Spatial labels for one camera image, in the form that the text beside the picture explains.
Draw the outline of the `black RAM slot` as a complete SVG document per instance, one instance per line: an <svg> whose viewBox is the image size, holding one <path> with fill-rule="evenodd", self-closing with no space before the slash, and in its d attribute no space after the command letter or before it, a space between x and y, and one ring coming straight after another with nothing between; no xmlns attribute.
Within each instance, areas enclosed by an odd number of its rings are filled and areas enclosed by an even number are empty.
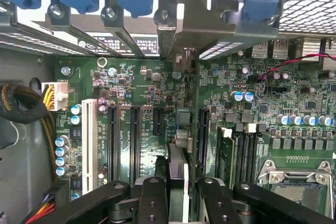
<svg viewBox="0 0 336 224"><path fill-rule="evenodd" d="M246 144L247 144L246 180L248 182L253 182L254 181L255 159L256 159L256 148L257 148L257 124L256 123L247 124Z"/></svg>
<svg viewBox="0 0 336 224"><path fill-rule="evenodd" d="M235 182L242 182L246 175L247 140L244 132L236 133L236 172Z"/></svg>

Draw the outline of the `white power connector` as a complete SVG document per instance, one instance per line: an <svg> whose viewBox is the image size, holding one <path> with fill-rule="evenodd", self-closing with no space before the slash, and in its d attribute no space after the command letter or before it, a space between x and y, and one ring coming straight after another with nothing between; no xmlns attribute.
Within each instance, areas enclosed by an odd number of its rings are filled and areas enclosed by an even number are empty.
<svg viewBox="0 0 336 224"><path fill-rule="evenodd" d="M68 83L67 82L42 82L43 104L48 111L65 111L68 108Z"/></svg>

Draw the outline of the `metal expansion slot cover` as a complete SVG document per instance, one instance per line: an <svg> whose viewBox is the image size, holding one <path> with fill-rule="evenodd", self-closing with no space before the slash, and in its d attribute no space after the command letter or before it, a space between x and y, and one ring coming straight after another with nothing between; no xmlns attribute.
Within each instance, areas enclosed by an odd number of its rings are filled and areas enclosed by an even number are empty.
<svg viewBox="0 0 336 224"><path fill-rule="evenodd" d="M104 27L107 31L118 37L137 58L145 58L144 52L124 27L124 9L115 7L104 7L101 12Z"/></svg>
<svg viewBox="0 0 336 224"><path fill-rule="evenodd" d="M90 50L29 20L20 23L16 5L7 0L0 0L0 48L37 55L93 55Z"/></svg>
<svg viewBox="0 0 336 224"><path fill-rule="evenodd" d="M153 19L157 27L160 58L165 59L169 56L173 46L177 24L176 15L171 14L167 9L159 8Z"/></svg>
<svg viewBox="0 0 336 224"><path fill-rule="evenodd" d="M107 53L116 57L122 57L120 53L95 39L94 37L88 35L83 30L71 24L71 11L70 8L63 3L50 4L48 7L47 14L50 19L50 24L54 28L61 30L63 32L69 33L78 39L83 39L85 42L106 50Z"/></svg>

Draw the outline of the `open black PC case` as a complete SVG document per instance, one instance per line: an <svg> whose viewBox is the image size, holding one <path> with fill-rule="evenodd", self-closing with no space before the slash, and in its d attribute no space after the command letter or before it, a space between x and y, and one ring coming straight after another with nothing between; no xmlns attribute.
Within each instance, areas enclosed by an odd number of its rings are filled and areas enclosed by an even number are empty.
<svg viewBox="0 0 336 224"><path fill-rule="evenodd" d="M229 0L205 0L209 10L219 9L219 5ZM251 48L262 42L274 39L301 39L300 47L303 54L316 54L326 50L336 54L336 0L280 0L275 15L259 22L242 21L243 0L236 1L238 10L221 14L228 24L236 26L233 35L220 38L209 49L201 52L200 60L211 60L233 53L241 54L244 49ZM17 7L17 19L20 23L29 20L39 26L65 37L67 41L88 49L92 56L110 56L106 50L98 48L78 39L73 35L58 30L50 24L47 14L50 4L62 3L60 0L41 0L39 9L21 9ZM115 35L107 31L101 16L104 7L119 6L117 0L99 0L99 9L93 13L80 14L76 9L71 11L71 24L86 32L122 55L134 56L134 53ZM132 18L124 9L124 27L136 41L147 57L160 57L157 27L154 14L159 9L167 9L176 15L176 33L181 31L184 18L184 0L154 0L153 11L147 16Z"/></svg>

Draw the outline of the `green RAM stick in slot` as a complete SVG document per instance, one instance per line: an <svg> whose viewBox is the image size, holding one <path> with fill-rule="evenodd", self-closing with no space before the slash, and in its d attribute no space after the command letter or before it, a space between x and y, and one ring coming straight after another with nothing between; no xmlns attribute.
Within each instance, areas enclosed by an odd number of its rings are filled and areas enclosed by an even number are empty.
<svg viewBox="0 0 336 224"><path fill-rule="evenodd" d="M233 180L233 165L235 140L232 138L232 129L223 126L217 127L217 146L215 157L215 176L231 188Z"/></svg>

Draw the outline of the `CPU socket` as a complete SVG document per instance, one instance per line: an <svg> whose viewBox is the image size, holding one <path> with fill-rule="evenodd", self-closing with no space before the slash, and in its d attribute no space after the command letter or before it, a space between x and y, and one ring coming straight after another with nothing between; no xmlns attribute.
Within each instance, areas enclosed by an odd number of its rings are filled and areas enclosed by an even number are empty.
<svg viewBox="0 0 336 224"><path fill-rule="evenodd" d="M268 159L257 176L257 185L304 207L334 218L333 175L330 163L315 168L278 168Z"/></svg>

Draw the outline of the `short PCIe expansion slot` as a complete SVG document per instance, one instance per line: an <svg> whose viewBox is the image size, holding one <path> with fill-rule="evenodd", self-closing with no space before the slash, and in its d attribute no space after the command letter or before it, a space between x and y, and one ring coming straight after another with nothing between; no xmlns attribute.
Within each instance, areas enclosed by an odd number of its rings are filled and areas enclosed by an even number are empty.
<svg viewBox="0 0 336 224"><path fill-rule="evenodd" d="M153 108L153 135L162 135L164 131L164 107L155 106Z"/></svg>

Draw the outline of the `green motherboard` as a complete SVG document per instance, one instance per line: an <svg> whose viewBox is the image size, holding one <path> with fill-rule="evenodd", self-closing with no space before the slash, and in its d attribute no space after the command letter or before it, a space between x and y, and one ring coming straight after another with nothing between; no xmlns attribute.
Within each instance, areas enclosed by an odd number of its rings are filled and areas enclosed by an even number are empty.
<svg viewBox="0 0 336 224"><path fill-rule="evenodd" d="M108 107L120 111L119 180L131 187L148 177L165 182L168 218L183 221L187 195L186 140L190 110L183 105L186 78L168 60L59 57L57 82L68 83L68 108L56 114L56 175L68 182L71 199L82 193L82 100L96 99L98 112L98 187L108 181ZM226 56L199 61L200 107L210 111L206 170L197 179L196 217L200 216L198 181L216 178L217 127L232 129L235 140L233 189L236 172L236 133L257 124L254 181L263 163L278 168L315 168L328 161L333 175L336 221L336 56L317 53L287 59ZM130 184L130 109L141 106L140 177ZM153 135L153 108L164 107L164 131Z"/></svg>

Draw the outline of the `white PCI expansion slot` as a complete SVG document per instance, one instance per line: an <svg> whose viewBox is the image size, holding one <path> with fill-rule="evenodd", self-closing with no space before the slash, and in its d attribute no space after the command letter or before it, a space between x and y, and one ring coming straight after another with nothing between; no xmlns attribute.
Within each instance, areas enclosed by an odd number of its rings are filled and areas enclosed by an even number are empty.
<svg viewBox="0 0 336 224"><path fill-rule="evenodd" d="M98 187L98 112L97 100L82 100L82 193Z"/></svg>

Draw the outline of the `metal rear port block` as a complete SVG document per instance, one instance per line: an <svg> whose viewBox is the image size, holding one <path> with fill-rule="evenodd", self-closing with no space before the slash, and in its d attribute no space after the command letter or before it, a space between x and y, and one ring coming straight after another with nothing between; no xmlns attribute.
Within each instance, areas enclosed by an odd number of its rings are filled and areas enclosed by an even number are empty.
<svg viewBox="0 0 336 224"><path fill-rule="evenodd" d="M274 39L253 46L251 56L259 59L287 59L288 48L289 40Z"/></svg>

